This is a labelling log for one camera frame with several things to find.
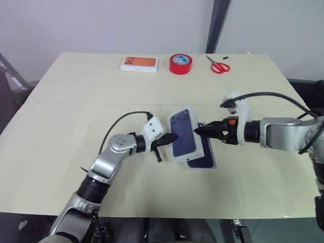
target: scissors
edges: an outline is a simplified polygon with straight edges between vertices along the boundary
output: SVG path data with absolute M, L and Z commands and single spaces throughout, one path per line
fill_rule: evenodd
M 208 58 L 208 60 L 210 60 L 212 62 L 212 66 L 211 66 L 211 69 L 214 73 L 218 73 L 218 74 L 221 74 L 221 73 L 225 73 L 225 72 L 228 72 L 231 67 L 228 66 L 227 64 L 225 63 L 221 63 L 221 62 L 215 62 L 213 59 L 211 59 L 210 57 L 206 56 Z

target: black cable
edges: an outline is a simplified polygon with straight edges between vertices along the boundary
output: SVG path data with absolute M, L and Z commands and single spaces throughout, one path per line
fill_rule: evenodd
M 101 237 L 101 223 L 100 223 L 100 220 L 99 220 L 98 211 L 95 212 L 95 217 L 96 217 L 97 227 L 98 227 L 98 229 L 99 229 L 99 243 L 102 243 L 102 237 Z
M 301 105 L 298 101 L 286 96 L 286 95 L 282 95 L 279 93 L 274 93 L 274 92 L 257 92 L 257 93 L 250 93 L 250 94 L 246 94 L 246 95 L 241 95 L 232 99 L 228 99 L 226 101 L 224 101 L 220 106 L 223 108 L 228 108 L 230 107 L 230 103 L 234 103 L 235 101 L 238 100 L 243 100 L 249 97 L 255 97 L 255 96 L 276 96 L 276 97 L 280 97 L 283 98 L 285 100 L 290 101 L 291 103 L 293 103 L 294 105 L 298 106 L 300 109 L 302 109 L 306 114 L 311 115 L 312 117 L 318 117 L 316 114 L 312 113 L 311 111 L 309 111 L 306 107 L 304 107 L 303 105 Z
M 114 122 L 114 124 L 112 124 L 112 126 L 109 128 L 108 132 L 106 133 L 105 137 L 103 138 L 102 143 L 101 143 L 101 146 L 100 146 L 100 149 L 99 149 L 99 154 L 101 154 L 101 152 L 102 152 L 102 148 L 103 148 L 103 145 L 105 144 L 106 139 L 107 139 L 109 133 L 111 132 L 111 130 L 113 129 L 113 127 L 114 127 L 114 126 L 115 126 L 115 125 L 116 125 L 116 124 L 117 124 L 121 119 L 123 119 L 125 116 L 131 115 L 131 114 L 146 114 L 146 116 L 147 116 L 147 120 L 150 120 L 150 119 L 153 117 L 153 115 L 152 115 L 150 112 L 148 112 L 148 111 L 132 111 L 132 112 L 129 112 L 129 113 L 126 113 L 126 114 L 122 115 L 120 118 L 118 118 L 118 119 Z
M 324 108 L 313 108 L 313 109 L 310 109 L 309 111 L 315 112 L 315 114 L 320 113 L 319 116 L 324 115 Z M 300 115 L 299 117 L 297 117 L 297 119 L 301 119 L 301 118 L 303 118 L 305 116 L 307 116 L 307 113 L 304 113 L 304 114 Z
M 310 146 L 313 145 L 313 143 L 319 138 L 319 136 L 321 135 L 322 131 L 324 131 L 324 122 L 322 123 L 322 126 L 318 129 L 317 133 L 314 135 L 314 137 L 312 137 L 312 139 L 306 144 L 306 146 L 304 148 L 302 148 L 301 150 L 299 150 L 299 154 L 303 154 L 305 153 Z

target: beige table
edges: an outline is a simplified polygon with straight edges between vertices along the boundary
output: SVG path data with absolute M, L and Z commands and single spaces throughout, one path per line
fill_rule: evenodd
M 174 75 L 170 55 L 158 73 L 122 72 L 119 54 L 64 53 L 0 137 L 0 211 L 57 215 L 97 156 L 104 133 L 122 114 L 149 110 L 165 123 L 193 105 L 199 121 L 229 115 L 219 108 L 231 91 L 272 91 L 303 103 L 266 55 L 228 55 L 231 71 L 215 74 L 204 55 L 192 70 Z M 211 55 L 222 60 L 223 55 Z M 296 117 L 301 111 L 274 97 L 248 100 L 253 118 Z M 139 132 L 145 116 L 118 123 L 116 133 Z M 124 162 L 105 198 L 102 216 L 186 218 L 313 217 L 317 195 L 308 155 L 212 141 L 217 169 L 186 170 L 153 153 Z

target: gray wall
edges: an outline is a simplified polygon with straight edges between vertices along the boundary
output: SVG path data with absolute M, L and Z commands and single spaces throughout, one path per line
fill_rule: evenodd
M 203 53 L 213 2 L 2 1 L 0 52 L 27 81 L 62 52 Z
M 324 78 L 324 0 L 231 0 L 217 53 L 266 53 L 289 78 Z

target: tape roll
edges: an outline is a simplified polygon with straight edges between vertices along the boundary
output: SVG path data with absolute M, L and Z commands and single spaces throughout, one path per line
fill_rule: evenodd
M 186 74 L 190 71 L 192 58 L 186 54 L 175 54 L 170 57 L 170 71 L 175 74 Z

